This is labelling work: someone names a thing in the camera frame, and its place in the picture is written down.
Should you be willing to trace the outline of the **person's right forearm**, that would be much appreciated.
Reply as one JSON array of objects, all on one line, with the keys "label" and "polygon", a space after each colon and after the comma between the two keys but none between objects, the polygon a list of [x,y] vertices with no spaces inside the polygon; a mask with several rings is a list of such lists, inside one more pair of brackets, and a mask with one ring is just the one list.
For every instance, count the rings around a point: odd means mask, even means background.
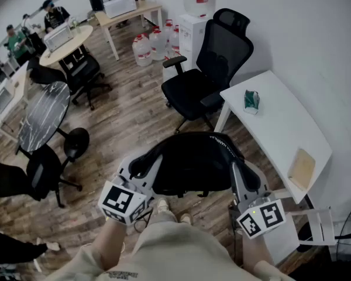
[{"label": "person's right forearm", "polygon": [[250,239],[246,234],[243,234],[242,247],[243,267],[246,271],[253,273],[254,267],[261,261],[273,265],[273,259],[262,235]]}]

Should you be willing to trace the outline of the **round wooden table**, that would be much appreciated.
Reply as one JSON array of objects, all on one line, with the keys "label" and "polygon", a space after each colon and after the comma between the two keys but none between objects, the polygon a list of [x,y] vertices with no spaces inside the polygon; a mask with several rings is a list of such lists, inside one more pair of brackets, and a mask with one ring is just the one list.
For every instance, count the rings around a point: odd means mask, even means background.
[{"label": "round wooden table", "polygon": [[84,42],[91,36],[93,27],[90,25],[80,26],[80,32],[73,30],[74,37],[65,44],[51,52],[46,49],[40,57],[39,63],[41,66],[49,67],[54,63],[58,63],[65,57],[69,56],[75,50],[82,47]]}]

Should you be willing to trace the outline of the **round black marble table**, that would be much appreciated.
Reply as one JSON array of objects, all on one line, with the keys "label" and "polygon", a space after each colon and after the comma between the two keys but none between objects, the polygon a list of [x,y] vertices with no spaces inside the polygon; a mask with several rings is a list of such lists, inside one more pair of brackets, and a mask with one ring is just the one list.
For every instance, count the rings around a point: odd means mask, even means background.
[{"label": "round black marble table", "polygon": [[67,83],[56,81],[46,85],[31,100],[18,134],[18,149],[32,153],[48,144],[55,133],[64,137],[64,153],[72,162],[87,150],[90,136],[86,129],[61,130],[70,103]]}]

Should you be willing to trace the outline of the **long white table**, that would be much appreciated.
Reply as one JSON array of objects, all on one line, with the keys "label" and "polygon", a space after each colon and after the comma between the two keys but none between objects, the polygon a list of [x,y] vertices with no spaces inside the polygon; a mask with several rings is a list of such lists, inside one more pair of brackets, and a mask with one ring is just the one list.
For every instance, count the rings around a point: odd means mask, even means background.
[{"label": "long white table", "polygon": [[2,127],[17,107],[19,107],[20,105],[27,106],[27,104],[29,103],[27,97],[27,92],[29,88],[29,75],[27,73],[28,64],[29,62],[27,61],[12,77],[5,79],[12,82],[12,85],[15,88],[15,95],[11,102],[5,107],[5,109],[0,114],[0,135],[5,135],[11,138],[13,141],[15,141],[16,139],[8,132],[4,131]]}]

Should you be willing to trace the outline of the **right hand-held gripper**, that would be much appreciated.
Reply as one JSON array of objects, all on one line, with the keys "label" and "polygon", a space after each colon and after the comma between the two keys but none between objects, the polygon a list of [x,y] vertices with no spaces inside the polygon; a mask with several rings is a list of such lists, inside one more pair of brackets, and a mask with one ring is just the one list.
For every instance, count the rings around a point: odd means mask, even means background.
[{"label": "right hand-held gripper", "polygon": [[[242,170],[232,163],[232,188],[238,203],[246,203],[250,197],[262,196],[270,191],[265,174],[253,163],[245,160]],[[271,194],[252,201],[236,219],[249,239],[263,235],[286,222],[283,204]]]}]

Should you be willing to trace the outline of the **person's beige shirt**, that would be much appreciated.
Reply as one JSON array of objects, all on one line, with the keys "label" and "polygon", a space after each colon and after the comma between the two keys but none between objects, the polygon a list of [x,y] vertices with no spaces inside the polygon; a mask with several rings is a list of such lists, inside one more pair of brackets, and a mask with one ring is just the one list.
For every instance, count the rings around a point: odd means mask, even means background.
[{"label": "person's beige shirt", "polygon": [[250,273],[212,235],[186,224],[157,222],[140,235],[132,255],[105,270],[91,246],[45,281],[295,281],[266,261]]}]

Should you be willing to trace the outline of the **white box appliance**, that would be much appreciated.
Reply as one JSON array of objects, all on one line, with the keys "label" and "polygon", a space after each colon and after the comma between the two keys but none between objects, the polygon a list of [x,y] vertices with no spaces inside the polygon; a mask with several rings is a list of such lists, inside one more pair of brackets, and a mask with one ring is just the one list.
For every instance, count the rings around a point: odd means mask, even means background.
[{"label": "white box appliance", "polygon": [[112,19],[137,9],[135,0],[110,0],[103,3],[104,11]]}]

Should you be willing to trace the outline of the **black mesh office chair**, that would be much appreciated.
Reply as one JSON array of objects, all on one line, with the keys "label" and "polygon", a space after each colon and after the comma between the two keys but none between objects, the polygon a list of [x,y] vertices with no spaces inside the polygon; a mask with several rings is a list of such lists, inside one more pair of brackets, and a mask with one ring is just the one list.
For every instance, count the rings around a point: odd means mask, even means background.
[{"label": "black mesh office chair", "polygon": [[161,90],[167,107],[182,116],[182,124],[201,118],[210,130],[214,129],[207,115],[222,106],[221,91],[229,88],[233,76],[254,51],[252,41],[246,36],[249,23],[250,19],[237,11],[219,9],[207,21],[197,68],[183,70],[185,56],[163,62],[164,68],[175,67],[177,72],[162,84]]}]

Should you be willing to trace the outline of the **white water dispenser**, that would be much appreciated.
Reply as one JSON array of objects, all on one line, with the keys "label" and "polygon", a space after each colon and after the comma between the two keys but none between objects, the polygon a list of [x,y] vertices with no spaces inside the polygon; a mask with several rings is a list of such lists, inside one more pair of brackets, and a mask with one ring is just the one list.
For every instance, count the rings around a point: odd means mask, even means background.
[{"label": "white water dispenser", "polygon": [[187,58],[184,70],[198,68],[196,61],[204,41],[207,17],[194,17],[183,14],[178,17],[180,54]]}]

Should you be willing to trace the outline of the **rectangular wooden table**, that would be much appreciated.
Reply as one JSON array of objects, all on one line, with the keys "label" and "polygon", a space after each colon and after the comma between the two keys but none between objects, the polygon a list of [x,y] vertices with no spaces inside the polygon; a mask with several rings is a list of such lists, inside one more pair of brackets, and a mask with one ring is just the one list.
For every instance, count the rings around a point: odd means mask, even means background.
[{"label": "rectangular wooden table", "polygon": [[118,56],[118,52],[116,51],[116,47],[111,37],[111,34],[109,32],[109,27],[117,23],[123,22],[124,20],[132,19],[136,16],[143,17],[146,12],[157,11],[158,25],[160,29],[162,29],[163,20],[162,20],[161,7],[162,6],[160,4],[157,4],[156,2],[145,0],[145,1],[139,1],[139,7],[136,10],[121,14],[114,18],[109,18],[106,15],[106,13],[103,11],[99,11],[95,13],[95,17],[102,29],[103,35],[106,37],[106,40],[108,41],[116,60],[119,60],[119,56]]}]

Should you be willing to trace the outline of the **white metal rack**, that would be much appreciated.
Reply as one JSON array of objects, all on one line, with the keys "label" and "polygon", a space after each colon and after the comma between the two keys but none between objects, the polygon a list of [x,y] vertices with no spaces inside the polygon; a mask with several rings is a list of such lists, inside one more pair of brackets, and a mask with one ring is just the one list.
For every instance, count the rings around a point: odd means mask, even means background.
[{"label": "white metal rack", "polygon": [[310,209],[301,211],[292,211],[287,214],[292,217],[306,216],[308,223],[307,235],[298,235],[298,242],[305,246],[334,246],[336,238],[331,216],[331,209]]}]

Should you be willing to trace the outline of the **white mesh appliance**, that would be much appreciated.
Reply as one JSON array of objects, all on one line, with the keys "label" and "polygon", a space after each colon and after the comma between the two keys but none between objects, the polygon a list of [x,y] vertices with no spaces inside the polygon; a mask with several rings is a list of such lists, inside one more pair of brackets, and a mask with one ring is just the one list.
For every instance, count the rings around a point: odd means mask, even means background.
[{"label": "white mesh appliance", "polygon": [[54,52],[59,47],[74,38],[74,35],[68,25],[63,23],[44,36],[44,44],[50,52]]},{"label": "white mesh appliance", "polygon": [[0,114],[5,107],[11,102],[15,95],[15,88],[12,82],[4,80],[0,85]]}]

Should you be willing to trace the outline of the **green crumpled bag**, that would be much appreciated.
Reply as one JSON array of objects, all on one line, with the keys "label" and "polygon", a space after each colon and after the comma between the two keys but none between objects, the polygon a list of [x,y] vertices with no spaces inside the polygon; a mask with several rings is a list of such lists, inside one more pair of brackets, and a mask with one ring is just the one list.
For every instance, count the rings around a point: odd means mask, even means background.
[{"label": "green crumpled bag", "polygon": [[244,112],[256,115],[259,111],[260,97],[257,91],[246,90],[244,94]]}]

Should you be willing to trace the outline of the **black office chair with wheels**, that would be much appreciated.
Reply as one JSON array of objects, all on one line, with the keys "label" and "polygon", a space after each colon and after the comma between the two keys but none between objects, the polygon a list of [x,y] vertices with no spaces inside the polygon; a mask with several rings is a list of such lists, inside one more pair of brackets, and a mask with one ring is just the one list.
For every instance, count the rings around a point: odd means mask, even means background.
[{"label": "black office chair with wheels", "polygon": [[67,84],[71,95],[74,96],[72,102],[74,105],[78,104],[78,98],[86,94],[90,109],[95,108],[91,102],[91,90],[93,88],[107,88],[111,90],[112,87],[107,83],[98,83],[97,80],[105,78],[105,74],[101,72],[100,65],[97,60],[89,53],[83,55],[79,61],[72,61],[72,68],[68,68],[64,60],[60,60],[59,64],[66,73]]}]

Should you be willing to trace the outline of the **person's left forearm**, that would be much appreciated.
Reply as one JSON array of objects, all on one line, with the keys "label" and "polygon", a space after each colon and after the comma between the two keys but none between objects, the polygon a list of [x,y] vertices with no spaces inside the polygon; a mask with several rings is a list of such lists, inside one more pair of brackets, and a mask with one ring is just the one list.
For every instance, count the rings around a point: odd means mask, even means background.
[{"label": "person's left forearm", "polygon": [[104,270],[109,270],[119,262],[127,226],[109,219],[96,238],[96,247],[101,256]]}]

